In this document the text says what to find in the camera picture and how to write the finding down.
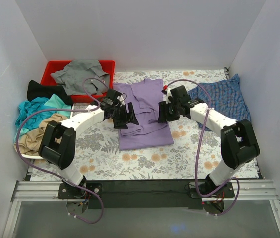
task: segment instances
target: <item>tan garment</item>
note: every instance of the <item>tan garment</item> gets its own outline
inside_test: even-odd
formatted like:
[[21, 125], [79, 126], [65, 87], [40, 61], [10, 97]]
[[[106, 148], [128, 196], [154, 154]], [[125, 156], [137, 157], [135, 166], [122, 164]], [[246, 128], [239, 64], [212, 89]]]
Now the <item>tan garment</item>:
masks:
[[22, 135], [19, 138], [19, 148], [22, 154], [25, 155], [39, 155], [39, 148], [43, 139], [44, 131], [46, 129], [47, 124], [50, 121], [60, 122], [62, 120], [66, 120], [68, 117], [54, 113], [50, 118], [42, 120], [39, 124], [39, 127], [29, 131], [25, 135]]

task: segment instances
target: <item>gray wall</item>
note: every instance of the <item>gray wall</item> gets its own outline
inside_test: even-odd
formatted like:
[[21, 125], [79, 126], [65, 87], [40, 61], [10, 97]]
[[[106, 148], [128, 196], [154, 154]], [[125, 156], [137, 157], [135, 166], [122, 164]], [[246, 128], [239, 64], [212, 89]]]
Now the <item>gray wall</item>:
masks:
[[280, 1], [269, 0], [231, 65], [261, 147], [258, 163], [280, 195]]
[[39, 81], [46, 63], [15, 1], [0, 0], [0, 237], [15, 182], [26, 172], [12, 146], [17, 106], [26, 99], [28, 81]]
[[117, 70], [231, 65], [265, 0], [16, 0], [48, 60]]

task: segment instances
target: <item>purple garment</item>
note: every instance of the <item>purple garment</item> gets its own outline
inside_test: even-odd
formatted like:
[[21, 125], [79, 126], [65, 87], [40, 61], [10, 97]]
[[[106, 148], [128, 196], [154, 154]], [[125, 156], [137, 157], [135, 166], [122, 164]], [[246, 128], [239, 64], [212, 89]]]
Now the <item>purple garment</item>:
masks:
[[114, 83], [113, 88], [127, 95], [125, 103], [132, 102], [139, 125], [129, 123], [119, 130], [120, 150], [141, 149], [174, 144], [169, 125], [157, 123], [159, 102], [163, 99], [161, 79], [144, 79], [139, 83]]

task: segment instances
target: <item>turquoise garment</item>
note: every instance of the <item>turquoise garment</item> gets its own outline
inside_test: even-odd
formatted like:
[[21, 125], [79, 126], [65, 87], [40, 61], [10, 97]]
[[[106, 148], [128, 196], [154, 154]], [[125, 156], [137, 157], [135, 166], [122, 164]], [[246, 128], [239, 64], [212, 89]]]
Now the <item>turquoise garment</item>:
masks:
[[[66, 105], [62, 99], [53, 94], [50, 99], [48, 98], [35, 98], [31, 102], [24, 101], [19, 105], [20, 114], [16, 119], [15, 125], [16, 129], [18, 130], [22, 122], [32, 113], [44, 110], [44, 109], [71, 109], [71, 106]], [[25, 133], [29, 132], [30, 130], [36, 129], [39, 127], [39, 124], [42, 120], [50, 118], [52, 114], [60, 113], [66, 117], [70, 117], [70, 112], [60, 112], [60, 111], [48, 111], [39, 113], [33, 117], [31, 117], [22, 127], [20, 136], [24, 135]]]

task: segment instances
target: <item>black garment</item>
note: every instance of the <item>black garment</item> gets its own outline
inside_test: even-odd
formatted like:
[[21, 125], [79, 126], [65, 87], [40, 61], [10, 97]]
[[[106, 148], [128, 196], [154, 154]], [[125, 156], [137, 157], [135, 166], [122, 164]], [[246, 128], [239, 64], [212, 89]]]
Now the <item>black garment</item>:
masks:
[[27, 88], [27, 100], [32, 101], [35, 98], [51, 98], [53, 94], [59, 96], [66, 105], [72, 106], [74, 102], [72, 98], [65, 92], [63, 86], [43, 86], [34, 80], [29, 82]]

